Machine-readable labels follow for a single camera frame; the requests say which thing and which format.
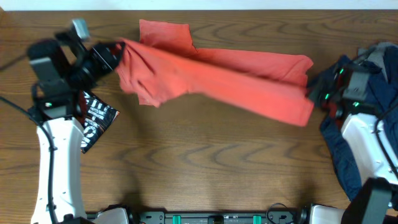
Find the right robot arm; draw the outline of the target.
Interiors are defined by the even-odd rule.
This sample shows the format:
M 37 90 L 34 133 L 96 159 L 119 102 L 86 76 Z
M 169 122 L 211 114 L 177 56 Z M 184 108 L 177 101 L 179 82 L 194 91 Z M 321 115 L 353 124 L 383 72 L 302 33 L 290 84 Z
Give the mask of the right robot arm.
M 397 105 L 378 70 L 336 66 L 320 75 L 310 99 L 328 112 L 321 131 L 350 203 L 311 205 L 308 223 L 397 223 Z

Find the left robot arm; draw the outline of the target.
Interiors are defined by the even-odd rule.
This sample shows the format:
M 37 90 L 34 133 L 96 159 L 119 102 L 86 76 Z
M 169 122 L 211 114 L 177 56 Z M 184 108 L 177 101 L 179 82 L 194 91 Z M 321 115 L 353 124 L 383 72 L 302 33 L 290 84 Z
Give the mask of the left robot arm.
M 40 143 L 39 189 L 32 223 L 127 223 L 123 208 L 104 217 L 86 213 L 80 183 L 80 155 L 86 153 L 119 115 L 92 93 L 96 82 L 120 63 L 124 43 L 105 42 L 86 49 L 79 40 L 65 42 L 76 57 L 69 63 L 61 43 L 43 40 L 27 50 L 37 83 L 33 107 Z

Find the red printed t-shirt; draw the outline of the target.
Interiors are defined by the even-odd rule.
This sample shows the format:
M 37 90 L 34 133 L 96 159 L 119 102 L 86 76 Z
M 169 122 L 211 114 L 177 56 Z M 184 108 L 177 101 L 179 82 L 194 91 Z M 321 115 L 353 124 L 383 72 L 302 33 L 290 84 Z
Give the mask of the red printed t-shirt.
M 197 48 L 188 24 L 140 20 L 140 39 L 125 40 L 116 71 L 121 89 L 142 105 L 158 107 L 187 93 L 284 123 L 305 126 L 314 104 L 307 98 L 304 55 Z

